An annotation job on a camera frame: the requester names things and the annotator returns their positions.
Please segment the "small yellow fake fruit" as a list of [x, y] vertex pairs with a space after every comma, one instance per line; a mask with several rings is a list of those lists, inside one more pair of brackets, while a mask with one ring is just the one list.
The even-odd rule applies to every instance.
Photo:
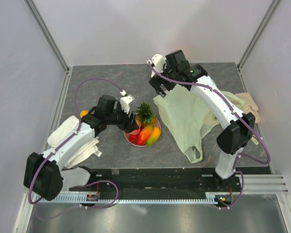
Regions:
[[83, 110], [80, 112], [80, 118], [83, 118], [85, 115], [88, 114], [88, 110]]

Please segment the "green avocado print plastic bag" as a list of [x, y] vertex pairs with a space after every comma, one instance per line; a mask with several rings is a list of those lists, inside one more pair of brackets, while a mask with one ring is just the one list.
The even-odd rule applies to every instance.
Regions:
[[181, 85], [153, 98], [159, 115], [190, 163], [203, 159], [202, 138], [220, 124], [207, 105]]

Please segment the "fake pineapple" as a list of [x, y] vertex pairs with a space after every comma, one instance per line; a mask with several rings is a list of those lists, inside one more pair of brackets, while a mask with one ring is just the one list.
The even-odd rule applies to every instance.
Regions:
[[146, 102], [142, 102], [136, 110], [137, 119], [141, 122], [141, 126], [154, 125], [156, 122], [156, 116], [153, 112], [151, 105]]

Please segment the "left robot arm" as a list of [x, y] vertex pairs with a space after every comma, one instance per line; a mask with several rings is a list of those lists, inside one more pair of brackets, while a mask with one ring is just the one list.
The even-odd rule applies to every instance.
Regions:
[[24, 186], [30, 193], [34, 192], [47, 201], [72, 187], [82, 187], [86, 191], [95, 189], [97, 180], [88, 170], [82, 167], [63, 168], [74, 154], [107, 126], [115, 125], [126, 133], [136, 130], [136, 114], [129, 110], [134, 100], [132, 95], [125, 95], [120, 100], [109, 95], [101, 96], [97, 105], [55, 146], [41, 154], [33, 152], [28, 157]]

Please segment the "fake red bell pepper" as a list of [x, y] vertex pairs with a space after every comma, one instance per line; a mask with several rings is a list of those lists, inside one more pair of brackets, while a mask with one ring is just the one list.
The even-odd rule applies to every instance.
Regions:
[[134, 145], [138, 145], [138, 135], [133, 135], [133, 134], [130, 134], [129, 135], [129, 142], [134, 144]]

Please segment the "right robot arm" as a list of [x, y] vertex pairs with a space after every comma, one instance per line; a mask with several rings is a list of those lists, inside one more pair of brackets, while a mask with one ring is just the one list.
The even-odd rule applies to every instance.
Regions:
[[147, 64], [152, 70], [149, 83], [158, 94], [154, 103], [160, 118], [191, 163], [202, 160], [202, 126], [206, 117], [220, 123], [223, 130], [216, 139], [220, 155], [212, 185], [224, 191], [234, 174], [237, 153], [251, 139], [255, 116], [235, 106], [206, 70], [199, 64], [190, 65], [181, 50], [166, 56], [155, 54]]

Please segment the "fake red orange mango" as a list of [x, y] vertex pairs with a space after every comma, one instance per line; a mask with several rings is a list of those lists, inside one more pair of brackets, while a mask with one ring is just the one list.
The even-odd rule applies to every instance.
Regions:
[[153, 125], [146, 125], [138, 134], [138, 145], [142, 146], [146, 143], [146, 141], [151, 136], [151, 133], [154, 129]]

